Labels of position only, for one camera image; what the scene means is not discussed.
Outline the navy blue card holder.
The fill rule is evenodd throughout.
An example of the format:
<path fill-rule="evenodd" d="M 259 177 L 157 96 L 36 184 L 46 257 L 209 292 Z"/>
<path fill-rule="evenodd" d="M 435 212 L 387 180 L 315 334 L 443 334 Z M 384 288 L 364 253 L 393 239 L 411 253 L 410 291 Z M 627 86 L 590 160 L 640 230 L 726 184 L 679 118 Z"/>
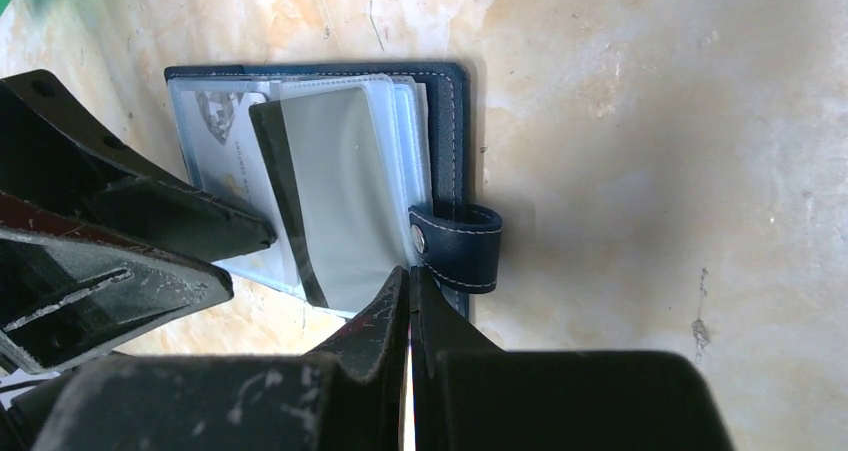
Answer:
<path fill-rule="evenodd" d="M 340 62 L 275 65 L 178 65 L 164 70 L 178 79 L 306 77 L 312 79 L 384 74 L 406 76 L 426 87 L 431 199 L 439 218 L 471 215 L 471 82 L 464 66 L 452 61 Z"/>

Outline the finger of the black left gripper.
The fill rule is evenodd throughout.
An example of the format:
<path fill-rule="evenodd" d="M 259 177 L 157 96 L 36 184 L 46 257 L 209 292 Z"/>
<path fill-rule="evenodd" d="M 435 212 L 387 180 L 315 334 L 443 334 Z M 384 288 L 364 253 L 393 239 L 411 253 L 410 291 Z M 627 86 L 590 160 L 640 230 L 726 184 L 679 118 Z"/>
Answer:
<path fill-rule="evenodd" d="M 61 371 L 234 296 L 230 275 L 1 195 L 1 358 Z"/>
<path fill-rule="evenodd" d="M 124 144 L 47 70 L 1 81 L 1 189 L 55 214 L 214 262 L 265 250 L 264 218 Z"/>

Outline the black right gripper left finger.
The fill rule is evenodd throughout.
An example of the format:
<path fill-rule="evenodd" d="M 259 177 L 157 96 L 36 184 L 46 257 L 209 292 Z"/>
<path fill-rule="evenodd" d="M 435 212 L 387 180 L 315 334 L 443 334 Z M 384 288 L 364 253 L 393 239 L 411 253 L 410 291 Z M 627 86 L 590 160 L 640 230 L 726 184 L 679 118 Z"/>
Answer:
<path fill-rule="evenodd" d="M 300 356 L 110 357 L 59 396 L 38 450 L 395 450 L 409 275 Z"/>

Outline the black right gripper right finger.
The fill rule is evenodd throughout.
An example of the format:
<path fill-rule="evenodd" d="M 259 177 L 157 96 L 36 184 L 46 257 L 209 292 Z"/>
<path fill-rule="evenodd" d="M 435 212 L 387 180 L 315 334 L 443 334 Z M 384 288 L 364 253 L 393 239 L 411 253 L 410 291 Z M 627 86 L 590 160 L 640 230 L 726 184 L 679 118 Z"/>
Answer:
<path fill-rule="evenodd" d="M 710 390 L 661 351 L 506 351 L 410 273 L 420 450 L 729 450 Z"/>

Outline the grey magnetic stripe card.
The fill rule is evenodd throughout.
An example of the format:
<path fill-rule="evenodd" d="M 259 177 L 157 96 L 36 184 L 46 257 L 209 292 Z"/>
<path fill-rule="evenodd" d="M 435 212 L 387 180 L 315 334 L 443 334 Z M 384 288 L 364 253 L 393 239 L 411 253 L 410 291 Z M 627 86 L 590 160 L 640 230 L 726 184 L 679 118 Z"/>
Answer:
<path fill-rule="evenodd" d="M 363 310 L 410 261 L 365 90 L 255 104 L 249 116 L 309 302 Z"/>

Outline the white VIP card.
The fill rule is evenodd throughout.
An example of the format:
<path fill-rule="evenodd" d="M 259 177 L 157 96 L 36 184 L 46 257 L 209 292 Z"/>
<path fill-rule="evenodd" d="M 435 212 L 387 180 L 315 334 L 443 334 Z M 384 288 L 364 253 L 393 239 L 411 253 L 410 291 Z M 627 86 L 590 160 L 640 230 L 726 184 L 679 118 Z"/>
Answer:
<path fill-rule="evenodd" d="M 293 292 L 300 280 L 249 117 L 249 108 L 266 102 L 266 96 L 245 90 L 179 90 L 172 100 L 192 184 L 268 220 L 278 236 L 266 249 L 217 264 L 278 291 Z"/>

